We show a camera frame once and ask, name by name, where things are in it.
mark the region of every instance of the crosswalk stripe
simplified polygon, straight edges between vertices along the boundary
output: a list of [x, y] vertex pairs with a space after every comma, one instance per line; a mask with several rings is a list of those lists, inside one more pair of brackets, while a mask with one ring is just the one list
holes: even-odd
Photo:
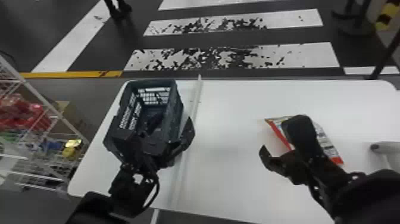
[[152, 21], [144, 36], [323, 26], [317, 9]]
[[107, 6], [100, 0], [32, 72], [67, 71], [109, 17]]
[[126, 71], [339, 67], [330, 42], [135, 50]]
[[[347, 75], [371, 74], [375, 66], [344, 67], [343, 69]], [[386, 66], [380, 74], [400, 74], [400, 71], [396, 66]]]
[[158, 10], [175, 10], [178, 8], [195, 8], [216, 5], [242, 4], [251, 2], [266, 2], [281, 0], [163, 0]]

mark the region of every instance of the yellow and black post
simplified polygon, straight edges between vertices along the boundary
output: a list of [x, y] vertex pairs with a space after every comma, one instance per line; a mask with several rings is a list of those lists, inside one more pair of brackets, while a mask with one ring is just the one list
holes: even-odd
[[396, 16], [400, 10], [400, 0], [387, 0], [383, 6], [382, 12], [380, 13], [375, 27], [377, 30], [387, 30], [389, 28], [390, 21]]

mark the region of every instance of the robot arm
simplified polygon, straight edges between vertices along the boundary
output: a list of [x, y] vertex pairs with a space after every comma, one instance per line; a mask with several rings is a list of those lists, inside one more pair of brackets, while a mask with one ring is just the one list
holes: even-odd
[[308, 186], [313, 199], [337, 224], [400, 223], [399, 173], [346, 173], [323, 153], [307, 116], [297, 115], [282, 128], [295, 150], [272, 157], [262, 146], [260, 158], [268, 170]]

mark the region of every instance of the red product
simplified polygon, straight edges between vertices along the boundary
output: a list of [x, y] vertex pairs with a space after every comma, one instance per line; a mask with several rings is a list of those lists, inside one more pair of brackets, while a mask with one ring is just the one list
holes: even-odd
[[26, 113], [29, 110], [29, 103], [21, 94], [12, 94], [0, 100], [0, 112], [9, 114]]
[[51, 120], [47, 114], [43, 114], [44, 110], [40, 104], [30, 104], [28, 117], [21, 116], [15, 120], [15, 126], [18, 129], [30, 129], [33, 125], [33, 130], [47, 130], [50, 127]]
[[[282, 130], [282, 122], [285, 120], [291, 118], [292, 116], [286, 116], [286, 117], [276, 117], [272, 119], [265, 119], [265, 122], [267, 122], [276, 136], [284, 143], [284, 145], [289, 149], [289, 150], [294, 150], [294, 147], [288, 142], [288, 140], [285, 137], [285, 134]], [[320, 125], [318, 125], [316, 122], [312, 122], [315, 128], [315, 132], [317, 133], [317, 140], [318, 143], [321, 145], [322, 150], [324, 151], [325, 155], [328, 156], [329, 159], [331, 159], [332, 162], [336, 164], [343, 164], [343, 160], [340, 157], [337, 149], [335, 146], [333, 146], [332, 142], [330, 139], [327, 137], [326, 133], [322, 129]]]

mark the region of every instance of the person's foot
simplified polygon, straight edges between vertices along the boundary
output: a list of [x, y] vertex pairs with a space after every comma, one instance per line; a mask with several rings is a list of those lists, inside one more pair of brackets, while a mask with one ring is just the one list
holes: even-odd
[[118, 3], [118, 8], [121, 10], [123, 13], [130, 13], [132, 12], [132, 7], [126, 3], [126, 2], [119, 2]]
[[110, 8], [110, 15], [113, 19], [116, 20], [120, 20], [124, 17], [124, 14], [116, 8]]

